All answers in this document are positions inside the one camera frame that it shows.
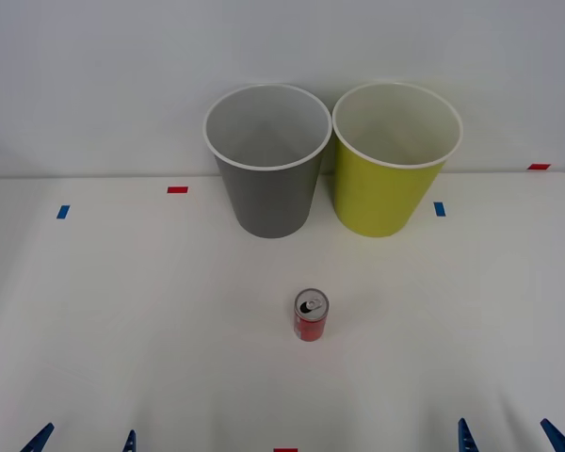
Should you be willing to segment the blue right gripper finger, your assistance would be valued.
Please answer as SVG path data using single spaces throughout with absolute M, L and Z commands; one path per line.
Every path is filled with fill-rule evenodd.
M 541 420 L 541 427 L 556 452 L 565 452 L 565 436 L 548 419 Z
M 464 418 L 461 418 L 458 422 L 458 451 L 478 452 L 475 439 Z

